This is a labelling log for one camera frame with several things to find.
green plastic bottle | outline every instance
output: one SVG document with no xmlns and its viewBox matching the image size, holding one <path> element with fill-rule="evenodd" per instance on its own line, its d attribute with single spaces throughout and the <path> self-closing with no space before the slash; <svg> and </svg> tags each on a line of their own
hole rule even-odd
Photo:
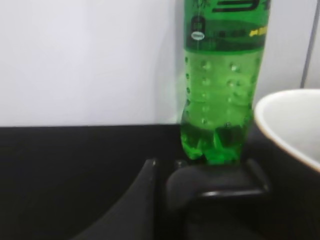
<svg viewBox="0 0 320 240">
<path fill-rule="evenodd" d="M 253 119 L 270 3 L 184 0 L 181 141 L 190 159 L 205 157 L 209 165 L 239 160 Z"/>
</svg>

black mug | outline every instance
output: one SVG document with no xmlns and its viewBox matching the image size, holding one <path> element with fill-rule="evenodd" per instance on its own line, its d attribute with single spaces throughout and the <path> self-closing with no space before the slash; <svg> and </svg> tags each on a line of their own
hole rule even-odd
<svg viewBox="0 0 320 240">
<path fill-rule="evenodd" d="M 281 91 L 254 110 L 255 125 L 242 158 L 255 160 L 272 186 L 257 210 L 272 239 L 320 239 L 320 90 Z"/>
</svg>

wall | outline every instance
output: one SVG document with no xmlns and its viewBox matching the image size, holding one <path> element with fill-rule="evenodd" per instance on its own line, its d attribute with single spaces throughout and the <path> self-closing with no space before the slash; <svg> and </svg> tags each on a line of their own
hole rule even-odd
<svg viewBox="0 0 320 240">
<path fill-rule="evenodd" d="M 256 100 L 299 87 L 316 3 L 273 1 Z M 183 0 L 0 1 L 0 126 L 177 122 L 182 24 Z"/>
<path fill-rule="evenodd" d="M 320 1 L 317 6 L 317 17 L 314 22 L 314 42 L 310 46 L 310 62 L 305 76 L 305 88 L 320 88 L 320 24 L 319 24 Z"/>
</svg>

mug rim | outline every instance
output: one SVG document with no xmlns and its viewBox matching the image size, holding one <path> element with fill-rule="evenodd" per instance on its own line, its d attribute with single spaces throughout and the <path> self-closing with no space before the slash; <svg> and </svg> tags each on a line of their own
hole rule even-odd
<svg viewBox="0 0 320 240">
<path fill-rule="evenodd" d="M 300 161 L 304 165 L 320 173 L 320 162 L 312 159 L 311 157 L 304 154 L 302 151 L 294 148 L 292 145 L 288 144 L 285 140 L 279 137 L 271 129 L 271 127 L 269 127 L 267 121 L 264 118 L 264 110 L 266 109 L 269 103 L 274 102 L 277 99 L 281 99 L 283 96 L 287 96 L 288 94 L 291 95 L 300 93 L 317 94 L 320 96 L 320 89 L 293 89 L 271 93 L 263 97 L 256 104 L 254 108 L 254 121 L 266 138 L 271 140 L 275 145 L 277 145 L 280 149 L 288 153 L 290 156 L 294 157 L 296 160 Z"/>
</svg>

